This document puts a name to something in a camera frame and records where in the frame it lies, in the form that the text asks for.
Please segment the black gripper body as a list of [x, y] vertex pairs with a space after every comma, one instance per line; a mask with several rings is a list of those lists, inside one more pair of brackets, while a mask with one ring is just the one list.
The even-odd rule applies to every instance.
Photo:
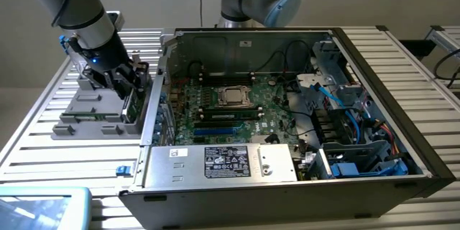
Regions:
[[79, 73], [94, 71], [102, 75], [107, 72], [115, 74], [119, 72], [125, 76], [131, 75], [131, 62], [126, 47], [119, 37], [118, 31], [114, 32], [110, 40], [98, 48], [85, 48], [78, 38], [70, 38], [70, 49], [75, 55], [73, 59]]

